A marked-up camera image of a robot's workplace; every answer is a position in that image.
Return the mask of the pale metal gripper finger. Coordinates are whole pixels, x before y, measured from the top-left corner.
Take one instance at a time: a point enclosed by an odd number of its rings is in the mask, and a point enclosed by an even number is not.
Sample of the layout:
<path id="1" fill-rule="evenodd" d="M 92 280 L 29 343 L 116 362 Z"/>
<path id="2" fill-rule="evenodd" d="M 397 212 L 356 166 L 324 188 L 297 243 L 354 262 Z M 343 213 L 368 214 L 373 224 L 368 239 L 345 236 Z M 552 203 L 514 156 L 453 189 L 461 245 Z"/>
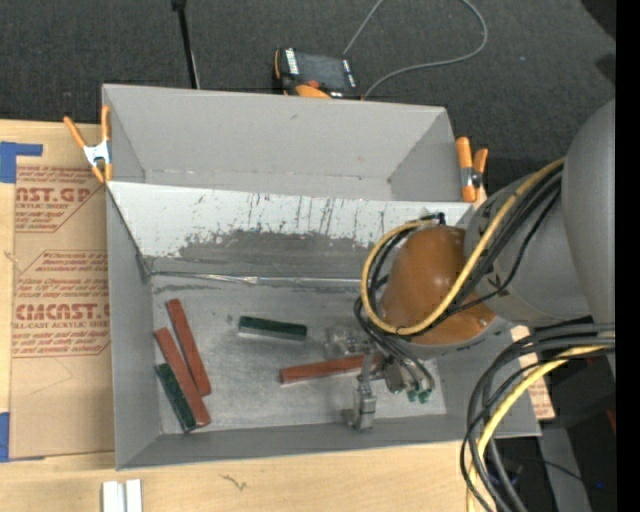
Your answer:
<path id="1" fill-rule="evenodd" d="M 357 378 L 352 393 L 352 405 L 344 409 L 344 422 L 354 430 L 368 430 L 373 427 L 377 397 L 370 382 L 362 376 Z"/>
<path id="2" fill-rule="evenodd" d="M 332 327 L 326 330 L 324 354 L 326 358 L 343 358 L 362 353 L 368 337 L 361 329 Z"/>

